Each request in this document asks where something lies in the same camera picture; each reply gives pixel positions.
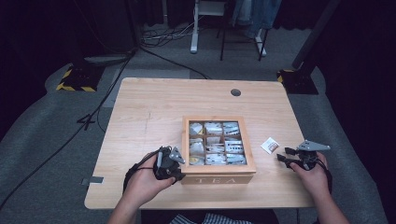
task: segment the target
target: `gray carpet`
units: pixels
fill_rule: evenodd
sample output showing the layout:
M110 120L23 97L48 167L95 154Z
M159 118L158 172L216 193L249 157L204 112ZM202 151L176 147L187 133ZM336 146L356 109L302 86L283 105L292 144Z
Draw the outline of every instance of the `gray carpet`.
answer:
M213 79L276 81L276 71L291 68L309 30L272 30L266 43L267 56L258 62L255 46L229 44L219 61L217 30L203 30L197 54L190 54L191 37L149 49L184 64ZM46 96L31 105L14 123L0 145L0 201L39 164L60 148L80 127L77 120L90 114L101 102L120 69L109 66L98 92L56 91L69 64L59 68L46 83ZM128 71L179 71L169 63L139 50L126 66ZM190 71L190 78L203 78ZM304 137L330 145L325 153L333 175L333 197L352 223L387 223L375 182L356 156L325 95L320 71L312 74L319 95L289 95ZM105 223L110 210L84 206L84 177L92 175L105 136L112 108L104 106L87 131L80 131L59 154L29 178L7 201L0 223ZM276 209L281 224L296 223L296 209ZM300 209L301 223L313 223L314 208Z
M112 82L114 82L120 73L120 69L114 73ZM124 69L120 74L120 78L114 86L113 91L108 95L103 103L104 107L113 107L117 99L122 80L126 77L162 77L162 78L190 78L190 71L183 70L153 70L153 69Z

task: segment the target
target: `person's leg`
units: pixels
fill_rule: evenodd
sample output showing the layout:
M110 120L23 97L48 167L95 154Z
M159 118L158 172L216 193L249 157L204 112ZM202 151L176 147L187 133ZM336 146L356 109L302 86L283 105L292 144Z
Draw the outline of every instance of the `person's leg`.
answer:
M207 213L221 215L233 220L245 220L255 224L278 224L272 209L210 209L210 210L142 210L142 224L170 223L177 215L182 215L195 223L202 223Z

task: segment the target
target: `grid box with compartments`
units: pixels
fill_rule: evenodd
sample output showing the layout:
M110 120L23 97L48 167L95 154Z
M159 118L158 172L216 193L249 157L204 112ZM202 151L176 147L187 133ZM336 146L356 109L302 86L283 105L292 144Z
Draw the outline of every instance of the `grid box with compartments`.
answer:
M183 117L181 184L247 184L256 173L243 117Z

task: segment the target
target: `yellow and black tape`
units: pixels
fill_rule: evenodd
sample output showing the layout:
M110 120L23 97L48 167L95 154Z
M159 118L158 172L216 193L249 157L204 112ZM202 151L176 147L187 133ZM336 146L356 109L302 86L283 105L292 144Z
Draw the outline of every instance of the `yellow and black tape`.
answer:
M92 70L89 74L70 66L56 87L57 91L97 91L97 85L104 68Z
M282 69L282 70L276 72L277 81L280 82L280 83L283 83L282 74L293 73L293 72L295 72L295 71L294 70L289 70L289 69Z

